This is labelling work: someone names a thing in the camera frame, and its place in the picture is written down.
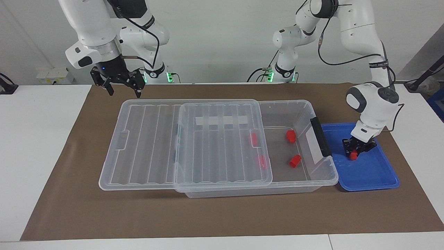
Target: wall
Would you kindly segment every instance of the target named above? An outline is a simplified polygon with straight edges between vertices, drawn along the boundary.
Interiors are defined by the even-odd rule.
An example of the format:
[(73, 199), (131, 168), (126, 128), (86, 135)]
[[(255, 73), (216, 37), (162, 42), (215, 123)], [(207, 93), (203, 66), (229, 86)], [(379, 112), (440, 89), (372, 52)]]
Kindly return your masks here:
[[(256, 68), (267, 66), (276, 52), (271, 39), (275, 30), (294, 24), (294, 13), (303, 0), (163, 0), (149, 1), (156, 20), (171, 32), (161, 51), (165, 62), (184, 82), (243, 82)], [(74, 70), (64, 56), (77, 40), (56, 0), (0, 0), (23, 27), (50, 64), (68, 67), (77, 83), (90, 84), (89, 69)], [(373, 0), (377, 29), (384, 41), (390, 65), (396, 72), (414, 57), (444, 23), (442, 0)], [(339, 23), (332, 20), (325, 33), (322, 53), (331, 62), (353, 59), (343, 49)], [(0, 71), (20, 84), (37, 84), (35, 68), (45, 65), (42, 56), (30, 52), (13, 25), (0, 17)], [(297, 71), (300, 82), (363, 82), (370, 78), (365, 60), (344, 65), (323, 65), (317, 42), (300, 47)], [(141, 66), (128, 63), (129, 68)]]
[[(400, 72), (402, 80), (416, 79), (420, 72), (429, 69), (439, 58), (444, 56), (444, 25), (430, 38), (415, 57)], [(434, 76), (444, 81), (444, 70)]]

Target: transparent lid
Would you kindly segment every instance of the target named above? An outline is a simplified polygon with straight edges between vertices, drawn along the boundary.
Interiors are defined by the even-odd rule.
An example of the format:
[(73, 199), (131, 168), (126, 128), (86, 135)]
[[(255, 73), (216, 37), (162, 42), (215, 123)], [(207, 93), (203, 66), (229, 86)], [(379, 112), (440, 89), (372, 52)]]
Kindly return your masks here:
[(186, 102), (190, 100), (124, 102), (100, 175), (100, 188), (174, 189), (177, 121), (180, 106)]
[(185, 103), (179, 109), (174, 188), (242, 189), (272, 182), (259, 103)]

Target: power socket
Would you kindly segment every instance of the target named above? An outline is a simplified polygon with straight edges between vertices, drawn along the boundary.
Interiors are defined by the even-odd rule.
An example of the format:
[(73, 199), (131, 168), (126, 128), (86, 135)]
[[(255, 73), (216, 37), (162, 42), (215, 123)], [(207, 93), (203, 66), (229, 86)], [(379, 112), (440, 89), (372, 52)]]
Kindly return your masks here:
[(72, 84), (73, 75), (67, 68), (44, 69), (37, 73), (37, 79), (41, 84)]

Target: table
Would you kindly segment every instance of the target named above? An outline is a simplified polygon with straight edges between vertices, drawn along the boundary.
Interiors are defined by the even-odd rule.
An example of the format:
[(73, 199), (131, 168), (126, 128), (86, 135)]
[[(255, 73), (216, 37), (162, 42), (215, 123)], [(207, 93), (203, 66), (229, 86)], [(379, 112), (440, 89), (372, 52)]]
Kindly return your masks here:
[[(0, 247), (7, 248), (134, 248), (151, 246), (159, 249), (191, 248), (208, 245), (257, 246), (259, 249), (385, 249), (405, 244), (403, 249), (441, 248), (444, 232), (410, 234), (310, 235), (242, 238), (193, 239), (121, 239), (77, 240), (57, 242), (18, 241), (57, 161), (70, 130), (80, 112), (90, 85), (21, 86), (12, 96), (0, 96)], [(444, 124), (419, 94), (397, 88), (406, 106), (392, 132), (396, 143), (411, 166), (418, 181), (436, 209), (444, 218), (444, 184), (439, 153), (444, 141)]]

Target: red object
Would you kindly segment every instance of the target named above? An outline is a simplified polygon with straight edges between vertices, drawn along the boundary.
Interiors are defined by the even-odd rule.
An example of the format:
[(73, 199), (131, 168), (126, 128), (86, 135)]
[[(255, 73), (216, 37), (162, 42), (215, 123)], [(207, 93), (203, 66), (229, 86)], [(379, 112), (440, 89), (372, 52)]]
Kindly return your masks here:
[(290, 143), (295, 143), (296, 142), (296, 132), (294, 130), (288, 130), (287, 131), (287, 140)]
[(353, 150), (353, 152), (350, 154), (350, 160), (356, 161), (358, 159), (358, 151)]
[(265, 157), (263, 155), (259, 156), (259, 164), (262, 166), (263, 169), (267, 168), (267, 165), (265, 165)]
[(251, 145), (253, 145), (253, 147), (258, 146), (258, 136), (256, 133), (251, 133)]
[(301, 160), (302, 160), (302, 157), (300, 155), (293, 157), (293, 159), (291, 159), (291, 161), (290, 161), (290, 166), (292, 166), (295, 169), (297, 167), (297, 165), (299, 165), (299, 163), (301, 163)]

